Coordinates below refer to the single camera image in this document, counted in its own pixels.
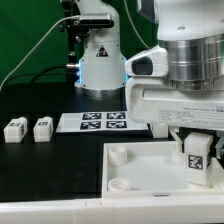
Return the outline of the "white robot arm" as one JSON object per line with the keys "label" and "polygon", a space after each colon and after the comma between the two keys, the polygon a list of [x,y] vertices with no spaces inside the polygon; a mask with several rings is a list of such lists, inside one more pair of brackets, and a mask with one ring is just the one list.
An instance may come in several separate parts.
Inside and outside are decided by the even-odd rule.
{"label": "white robot arm", "polygon": [[75,0],[90,28],[79,85],[99,96],[125,89],[129,116],[155,138],[181,128],[214,130],[224,147],[224,0],[137,0],[158,24],[158,43],[129,60],[120,52],[119,15],[102,0]]}

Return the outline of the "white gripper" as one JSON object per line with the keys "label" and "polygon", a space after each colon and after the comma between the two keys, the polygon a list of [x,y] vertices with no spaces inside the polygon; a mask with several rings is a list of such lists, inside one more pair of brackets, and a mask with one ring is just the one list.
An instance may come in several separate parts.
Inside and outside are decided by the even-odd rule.
{"label": "white gripper", "polygon": [[224,131],[224,77],[215,87],[202,91],[180,91],[167,79],[132,77],[126,84],[126,107],[136,122],[175,126],[169,133],[182,152],[179,128]]}

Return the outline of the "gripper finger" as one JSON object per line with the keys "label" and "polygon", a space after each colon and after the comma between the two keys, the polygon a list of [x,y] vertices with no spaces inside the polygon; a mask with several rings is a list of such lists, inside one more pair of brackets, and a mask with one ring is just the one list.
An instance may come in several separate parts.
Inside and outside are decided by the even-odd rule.
{"label": "gripper finger", "polygon": [[215,145],[216,157],[222,159],[224,157],[224,131],[217,131],[218,142]]}

